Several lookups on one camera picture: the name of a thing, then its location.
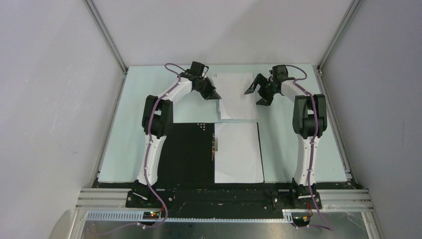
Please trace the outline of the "metal folder clip mechanism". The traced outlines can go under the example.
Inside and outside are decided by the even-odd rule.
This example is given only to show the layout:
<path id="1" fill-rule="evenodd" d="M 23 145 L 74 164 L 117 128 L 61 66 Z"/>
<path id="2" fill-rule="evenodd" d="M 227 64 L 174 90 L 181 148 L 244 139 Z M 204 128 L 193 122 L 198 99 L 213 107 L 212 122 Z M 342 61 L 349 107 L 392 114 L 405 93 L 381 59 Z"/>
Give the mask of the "metal folder clip mechanism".
<path id="1" fill-rule="evenodd" d="M 216 152 L 218 151 L 218 138 L 215 133 L 212 134 L 211 141 L 211 159 L 215 162 Z"/>

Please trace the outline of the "black folder with beige cover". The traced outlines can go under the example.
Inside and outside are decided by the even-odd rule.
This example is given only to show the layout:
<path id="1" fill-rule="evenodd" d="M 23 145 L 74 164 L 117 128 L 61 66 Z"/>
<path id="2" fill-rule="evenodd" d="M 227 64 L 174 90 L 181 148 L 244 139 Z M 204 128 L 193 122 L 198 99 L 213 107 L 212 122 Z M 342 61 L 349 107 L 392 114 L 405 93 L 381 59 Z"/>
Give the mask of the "black folder with beige cover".
<path id="1" fill-rule="evenodd" d="M 157 185 L 213 185 L 212 134 L 216 123 L 176 123 L 164 142 Z"/>

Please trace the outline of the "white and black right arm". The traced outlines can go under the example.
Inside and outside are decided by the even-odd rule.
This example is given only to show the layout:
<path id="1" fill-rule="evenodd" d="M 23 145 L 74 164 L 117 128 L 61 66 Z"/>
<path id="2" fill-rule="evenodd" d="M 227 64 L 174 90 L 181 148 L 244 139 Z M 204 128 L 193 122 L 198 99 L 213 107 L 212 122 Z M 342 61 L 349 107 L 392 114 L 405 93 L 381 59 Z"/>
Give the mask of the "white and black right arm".
<path id="1" fill-rule="evenodd" d="M 272 193 L 275 209 L 311 209 L 318 192 L 315 162 L 320 138 L 327 129 L 326 97 L 312 94 L 299 84 L 300 79 L 289 75 L 289 65 L 276 65 L 270 76 L 258 74 L 248 93 L 258 89 L 257 105 L 270 106 L 276 94 L 286 96 L 293 103 L 292 127 L 298 137 L 298 162 L 287 193 Z"/>

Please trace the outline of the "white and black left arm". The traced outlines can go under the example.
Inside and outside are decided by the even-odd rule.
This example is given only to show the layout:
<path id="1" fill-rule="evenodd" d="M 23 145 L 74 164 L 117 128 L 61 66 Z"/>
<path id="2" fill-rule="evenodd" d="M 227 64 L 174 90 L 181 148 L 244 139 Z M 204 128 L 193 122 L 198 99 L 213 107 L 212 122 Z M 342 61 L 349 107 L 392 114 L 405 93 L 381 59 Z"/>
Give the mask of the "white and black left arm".
<path id="1" fill-rule="evenodd" d="M 132 192 L 145 207 L 159 199 L 153 185 L 158 180 L 158 166 L 165 140 L 173 127 L 173 106 L 191 91 L 205 100 L 220 100 L 212 80 L 206 75 L 209 67 L 192 62 L 189 69 L 177 73 L 177 82 L 159 96 L 146 98 L 142 127 L 146 134 L 143 168 Z M 214 182 L 218 184 L 264 183 L 258 124 L 255 122 L 217 122 L 214 132 L 221 141 L 220 150 L 212 154 L 215 163 Z"/>

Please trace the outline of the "right controller board with LEDs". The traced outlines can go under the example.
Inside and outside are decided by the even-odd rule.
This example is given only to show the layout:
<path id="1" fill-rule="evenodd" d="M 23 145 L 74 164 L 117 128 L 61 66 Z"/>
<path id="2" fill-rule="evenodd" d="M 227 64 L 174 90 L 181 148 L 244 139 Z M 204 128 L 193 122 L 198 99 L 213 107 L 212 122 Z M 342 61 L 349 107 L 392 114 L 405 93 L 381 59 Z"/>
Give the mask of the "right controller board with LEDs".
<path id="1" fill-rule="evenodd" d="M 292 215 L 292 224 L 295 227 L 307 227 L 311 222 L 311 215 Z"/>

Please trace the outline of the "controller board with leds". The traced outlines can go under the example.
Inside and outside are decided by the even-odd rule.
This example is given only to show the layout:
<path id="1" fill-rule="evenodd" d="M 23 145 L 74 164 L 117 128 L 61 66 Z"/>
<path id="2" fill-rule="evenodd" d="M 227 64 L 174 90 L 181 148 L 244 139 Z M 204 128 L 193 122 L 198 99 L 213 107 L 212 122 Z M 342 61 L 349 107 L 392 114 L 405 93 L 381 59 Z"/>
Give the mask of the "controller board with leds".
<path id="1" fill-rule="evenodd" d="M 311 222 L 311 215 L 292 215 L 292 224 L 295 227 L 307 227 Z"/>
<path id="2" fill-rule="evenodd" d="M 142 215 L 143 220 L 158 220 L 160 219 L 161 213 L 157 211 L 144 211 Z"/>

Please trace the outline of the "left controller board with LEDs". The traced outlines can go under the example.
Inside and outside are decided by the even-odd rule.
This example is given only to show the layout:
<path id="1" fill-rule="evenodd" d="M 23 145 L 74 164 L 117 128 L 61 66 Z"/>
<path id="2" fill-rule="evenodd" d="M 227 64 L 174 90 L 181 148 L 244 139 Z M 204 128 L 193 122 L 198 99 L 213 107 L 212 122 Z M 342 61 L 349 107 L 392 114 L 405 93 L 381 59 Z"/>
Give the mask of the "left controller board with LEDs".
<path id="1" fill-rule="evenodd" d="M 143 220 L 158 220 L 160 219 L 161 213 L 157 211 L 144 211 L 142 215 Z"/>

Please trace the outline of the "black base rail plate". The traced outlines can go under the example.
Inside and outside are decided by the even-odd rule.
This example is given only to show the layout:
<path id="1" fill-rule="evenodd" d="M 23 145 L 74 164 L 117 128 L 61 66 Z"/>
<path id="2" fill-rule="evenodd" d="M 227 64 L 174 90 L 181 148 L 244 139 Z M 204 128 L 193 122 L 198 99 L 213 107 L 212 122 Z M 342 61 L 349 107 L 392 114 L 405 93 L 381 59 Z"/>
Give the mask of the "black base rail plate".
<path id="1" fill-rule="evenodd" d="M 151 210 L 150 218 L 253 220 L 284 219 L 284 210 L 321 209 L 316 187 L 312 192 L 292 183 L 157 185 L 133 182 L 126 208 Z"/>

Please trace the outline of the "right aluminium frame post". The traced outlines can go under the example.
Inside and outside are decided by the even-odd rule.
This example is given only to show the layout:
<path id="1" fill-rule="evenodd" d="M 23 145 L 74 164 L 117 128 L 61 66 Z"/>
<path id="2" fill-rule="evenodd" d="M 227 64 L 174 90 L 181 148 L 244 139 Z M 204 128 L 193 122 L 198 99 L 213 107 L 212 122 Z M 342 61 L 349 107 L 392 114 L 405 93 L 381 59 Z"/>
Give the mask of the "right aluminium frame post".
<path id="1" fill-rule="evenodd" d="M 352 0 L 350 5 L 348 6 L 344 16 L 342 17 L 332 39 L 330 40 L 326 50 L 324 51 L 319 63 L 317 64 L 317 69 L 322 71 L 325 65 L 327 64 L 329 58 L 333 54 L 334 50 L 336 49 L 337 45 L 340 43 L 342 37 L 346 33 L 349 25 L 351 24 L 352 20 L 356 16 L 363 0 Z"/>

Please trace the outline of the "aluminium frame post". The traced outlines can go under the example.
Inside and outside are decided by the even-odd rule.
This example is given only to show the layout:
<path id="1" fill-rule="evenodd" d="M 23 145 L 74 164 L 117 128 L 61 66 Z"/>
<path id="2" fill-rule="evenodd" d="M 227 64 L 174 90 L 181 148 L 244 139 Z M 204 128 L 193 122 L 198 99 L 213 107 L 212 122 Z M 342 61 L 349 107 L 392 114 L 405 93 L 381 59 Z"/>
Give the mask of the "aluminium frame post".
<path id="1" fill-rule="evenodd" d="M 325 65 L 327 64 L 329 58 L 333 54 L 334 50 L 336 49 L 337 45 L 340 43 L 342 37 L 346 33 L 349 25 L 351 24 L 352 20 L 356 16 L 363 0 L 352 0 L 350 5 L 348 6 L 344 16 L 342 17 L 332 39 L 330 40 L 326 50 L 324 51 L 319 63 L 317 64 L 317 69 L 322 71 Z"/>
<path id="2" fill-rule="evenodd" d="M 95 5 L 93 0 L 83 0 L 89 14 L 91 15 L 95 25 L 97 26 L 100 35 L 102 36 L 103 40 L 105 41 L 107 47 L 109 48 L 113 58 L 115 59 L 116 63 L 118 64 L 121 72 L 126 75 L 128 71 L 127 65 L 124 63 L 124 60 L 115 44 L 112 35 L 110 34 L 101 14 Z"/>

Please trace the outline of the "aluminium front profile rail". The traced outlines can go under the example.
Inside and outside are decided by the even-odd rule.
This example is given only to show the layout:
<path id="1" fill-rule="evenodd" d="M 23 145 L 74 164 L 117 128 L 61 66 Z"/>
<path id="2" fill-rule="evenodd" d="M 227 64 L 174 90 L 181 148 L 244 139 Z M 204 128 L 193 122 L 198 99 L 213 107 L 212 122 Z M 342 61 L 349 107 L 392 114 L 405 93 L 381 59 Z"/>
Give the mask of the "aluminium front profile rail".
<path id="1" fill-rule="evenodd" d="M 367 189 L 319 189 L 324 212 L 374 212 L 375 206 Z M 80 191 L 77 210 L 124 210 L 128 189 L 94 189 Z"/>

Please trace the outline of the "left aluminium frame post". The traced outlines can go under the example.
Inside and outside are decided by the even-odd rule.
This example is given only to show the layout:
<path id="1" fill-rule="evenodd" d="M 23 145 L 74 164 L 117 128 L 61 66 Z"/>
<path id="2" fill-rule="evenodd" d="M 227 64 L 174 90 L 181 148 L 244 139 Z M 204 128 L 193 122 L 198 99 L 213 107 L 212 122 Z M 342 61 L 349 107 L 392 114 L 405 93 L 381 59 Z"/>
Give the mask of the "left aluminium frame post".
<path id="1" fill-rule="evenodd" d="M 83 0 L 89 14 L 91 15 L 95 25 L 97 26 L 100 35 L 102 36 L 103 40 L 105 41 L 107 47 L 109 48 L 113 58 L 115 59 L 116 63 L 118 64 L 121 72 L 126 75 L 128 71 L 127 65 L 124 63 L 124 60 L 115 44 L 112 35 L 110 34 L 101 14 L 95 5 L 93 0 Z"/>

